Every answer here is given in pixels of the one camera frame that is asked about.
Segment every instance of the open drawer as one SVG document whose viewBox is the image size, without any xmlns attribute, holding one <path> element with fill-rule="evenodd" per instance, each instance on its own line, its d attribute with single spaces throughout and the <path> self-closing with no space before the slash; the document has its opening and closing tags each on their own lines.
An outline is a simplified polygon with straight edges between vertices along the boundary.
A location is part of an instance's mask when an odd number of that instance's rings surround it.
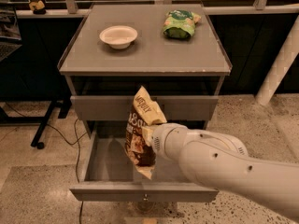
<svg viewBox="0 0 299 224">
<path fill-rule="evenodd" d="M 176 163 L 157 157 L 152 180 L 141 175 L 124 151 L 125 122 L 97 122 L 80 183 L 70 188 L 80 201 L 202 202 L 217 191 L 187 180 Z"/>
</svg>

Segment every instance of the green snack bag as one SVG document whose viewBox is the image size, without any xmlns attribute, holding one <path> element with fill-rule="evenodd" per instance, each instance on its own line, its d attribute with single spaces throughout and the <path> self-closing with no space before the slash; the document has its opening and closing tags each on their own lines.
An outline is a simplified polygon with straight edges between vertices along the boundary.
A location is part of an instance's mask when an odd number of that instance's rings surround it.
<svg viewBox="0 0 299 224">
<path fill-rule="evenodd" d="M 193 36 L 195 24 L 201 19 L 198 14 L 184 10 L 173 10 L 168 12 L 166 16 L 164 34 L 176 39 L 186 39 Z"/>
</svg>

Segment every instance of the drawer front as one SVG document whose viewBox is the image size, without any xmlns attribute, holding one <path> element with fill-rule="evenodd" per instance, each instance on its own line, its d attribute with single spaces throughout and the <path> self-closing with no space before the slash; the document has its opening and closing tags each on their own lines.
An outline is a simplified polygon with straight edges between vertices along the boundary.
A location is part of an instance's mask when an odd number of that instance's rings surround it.
<svg viewBox="0 0 299 224">
<path fill-rule="evenodd" d="M 194 184 L 83 182 L 71 187 L 79 201 L 210 203 L 218 192 Z"/>
<path fill-rule="evenodd" d="M 152 96 L 167 120 L 211 120 L 218 96 Z M 79 119 L 128 120 L 133 96 L 72 96 Z"/>
</svg>

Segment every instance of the gray cabinet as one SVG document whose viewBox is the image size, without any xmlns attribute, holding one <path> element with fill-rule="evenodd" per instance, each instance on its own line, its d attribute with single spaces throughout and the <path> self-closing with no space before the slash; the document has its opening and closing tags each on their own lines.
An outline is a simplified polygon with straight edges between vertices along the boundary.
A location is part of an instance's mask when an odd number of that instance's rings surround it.
<svg viewBox="0 0 299 224">
<path fill-rule="evenodd" d="M 202 17 L 191 39 L 164 37 L 165 14 L 174 9 Z M 136 41 L 123 50 L 103 44 L 99 33 L 111 25 L 134 27 Z M 153 179 L 147 180 L 122 147 L 133 97 L 141 85 L 168 121 L 202 121 L 205 128 L 211 119 L 232 67 L 201 6 L 93 6 L 75 38 L 60 72 L 90 134 L 91 147 L 81 182 L 71 188 L 74 195 L 85 201 L 211 201 L 216 190 L 190 183 L 175 163 L 160 158 Z"/>
</svg>

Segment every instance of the cable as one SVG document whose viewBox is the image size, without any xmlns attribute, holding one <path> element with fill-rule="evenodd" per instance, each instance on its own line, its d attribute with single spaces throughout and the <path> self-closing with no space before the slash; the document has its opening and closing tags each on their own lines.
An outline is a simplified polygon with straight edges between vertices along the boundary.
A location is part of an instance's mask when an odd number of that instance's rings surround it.
<svg viewBox="0 0 299 224">
<path fill-rule="evenodd" d="M 80 160 L 80 154 L 81 154 L 81 144 L 79 142 L 79 138 L 78 138 L 78 134 L 77 134 L 77 129 L 76 129 L 76 123 L 77 123 L 78 119 L 76 119 L 75 123 L 74 123 L 74 130 L 75 130 L 75 136 L 77 138 L 77 142 L 78 142 L 78 157 L 77 157 L 77 163 L 76 163 L 76 177 L 77 177 L 77 181 L 80 182 L 80 180 L 78 179 L 78 163 Z M 80 207 L 80 212 L 78 214 L 78 223 L 81 224 L 82 222 L 82 212 L 83 212 L 83 204 L 84 202 L 81 202 L 81 207 Z"/>
<path fill-rule="evenodd" d="M 13 110 L 14 112 L 16 112 L 18 115 L 20 115 L 20 116 L 22 116 L 22 117 L 26 117 L 26 116 L 24 116 L 22 113 L 20 113 L 18 110 L 16 110 L 14 107 L 12 107 L 9 103 L 7 103 L 6 102 L 6 105 L 11 109 L 11 110 Z M 50 124 L 48 124 L 47 123 L 47 126 L 49 126 L 49 127 L 51 127 L 53 130 L 55 130 L 64 140 L 65 140 L 65 142 L 68 144 L 68 145 L 70 145 L 71 147 L 73 146 L 73 145 L 75 145 L 77 142 L 78 142 L 78 140 L 80 140 L 85 134 L 87 134 L 87 133 L 84 133 L 80 138 L 78 138 L 75 142 L 73 142 L 73 143 L 71 143 L 70 141 L 68 141 L 65 137 L 64 137 L 64 135 L 57 129 L 57 128 L 55 128 L 55 127 L 53 127 L 53 126 L 51 126 Z"/>
<path fill-rule="evenodd" d="M 47 124 L 47 126 L 49 126 L 49 127 L 51 127 L 53 130 L 55 130 L 64 140 L 65 140 L 65 142 L 69 145 L 69 146 L 73 146 L 73 145 L 75 145 L 77 142 L 78 142 L 78 140 L 80 140 L 85 134 L 87 134 L 87 133 L 84 133 L 82 136 L 80 136 L 75 142 L 73 142 L 73 143 L 71 143 L 70 141 L 68 141 L 65 137 L 64 137 L 64 135 L 58 130 L 58 129 L 56 129 L 55 127 L 53 127 L 53 126 L 51 126 L 50 124 Z"/>
</svg>

